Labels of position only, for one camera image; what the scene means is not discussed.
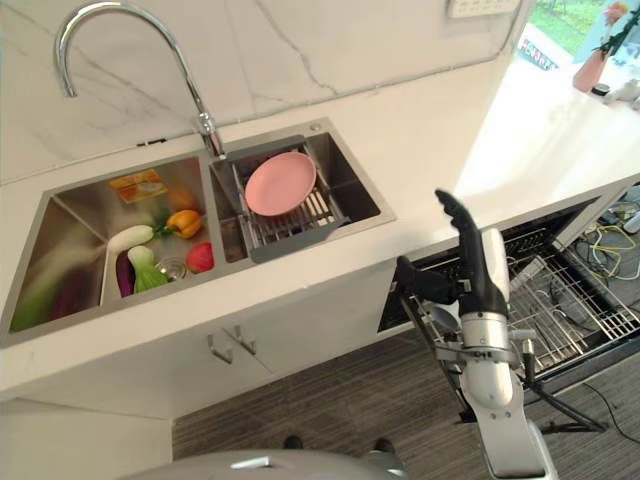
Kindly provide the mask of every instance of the white radish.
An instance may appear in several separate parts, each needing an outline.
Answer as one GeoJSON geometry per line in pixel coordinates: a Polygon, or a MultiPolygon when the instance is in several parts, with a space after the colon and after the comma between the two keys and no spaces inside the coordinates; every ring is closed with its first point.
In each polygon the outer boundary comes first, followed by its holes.
{"type": "Polygon", "coordinates": [[[107,243],[110,253],[120,253],[136,245],[147,243],[153,238],[153,228],[148,225],[136,225],[114,235],[107,243]]]}

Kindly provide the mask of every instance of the pink vase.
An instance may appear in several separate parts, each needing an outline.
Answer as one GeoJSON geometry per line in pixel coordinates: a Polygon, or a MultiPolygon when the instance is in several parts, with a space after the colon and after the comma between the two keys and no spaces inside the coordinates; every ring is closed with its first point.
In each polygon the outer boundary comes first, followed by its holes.
{"type": "Polygon", "coordinates": [[[573,86],[581,92],[591,90],[600,80],[608,59],[609,53],[603,54],[601,50],[595,50],[573,76],[573,86]]]}

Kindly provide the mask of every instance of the gray dish drying rack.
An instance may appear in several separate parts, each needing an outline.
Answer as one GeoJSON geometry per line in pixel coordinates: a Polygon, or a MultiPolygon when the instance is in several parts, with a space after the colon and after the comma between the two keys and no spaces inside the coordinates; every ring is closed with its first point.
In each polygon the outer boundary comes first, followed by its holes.
{"type": "Polygon", "coordinates": [[[233,152],[228,161],[239,192],[242,232],[254,261],[268,261],[282,255],[282,252],[320,242],[350,222],[331,195],[315,152],[303,136],[296,135],[258,148],[233,152]],[[284,215],[265,217],[251,211],[245,200],[249,178],[271,157],[291,151],[308,155],[314,161],[317,175],[313,190],[302,204],[284,215]]]}

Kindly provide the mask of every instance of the open dishwasher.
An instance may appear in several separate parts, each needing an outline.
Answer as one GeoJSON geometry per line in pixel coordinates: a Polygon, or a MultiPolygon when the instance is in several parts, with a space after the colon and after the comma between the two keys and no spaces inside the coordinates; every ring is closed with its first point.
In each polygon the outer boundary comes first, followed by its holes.
{"type": "MultiPolygon", "coordinates": [[[[509,266],[509,328],[536,332],[535,378],[550,393],[614,365],[640,351],[640,319],[589,269],[580,252],[557,236],[591,201],[502,231],[509,266]]],[[[457,278],[457,248],[415,260],[420,270],[457,278]]],[[[379,331],[411,321],[391,285],[379,331]]],[[[447,329],[415,297],[411,311],[420,316],[434,343],[446,343],[447,329]]],[[[520,354],[520,345],[513,343],[520,354]]],[[[534,400],[525,392],[525,402],[534,400]]]]}

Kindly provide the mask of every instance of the red apple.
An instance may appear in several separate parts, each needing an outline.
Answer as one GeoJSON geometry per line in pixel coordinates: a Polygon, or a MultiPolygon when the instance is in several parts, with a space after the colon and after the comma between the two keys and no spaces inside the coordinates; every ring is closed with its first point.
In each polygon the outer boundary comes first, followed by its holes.
{"type": "Polygon", "coordinates": [[[204,242],[191,247],[191,250],[187,253],[185,263],[187,264],[187,268],[193,273],[201,273],[211,270],[215,265],[211,244],[209,242],[204,242]]]}

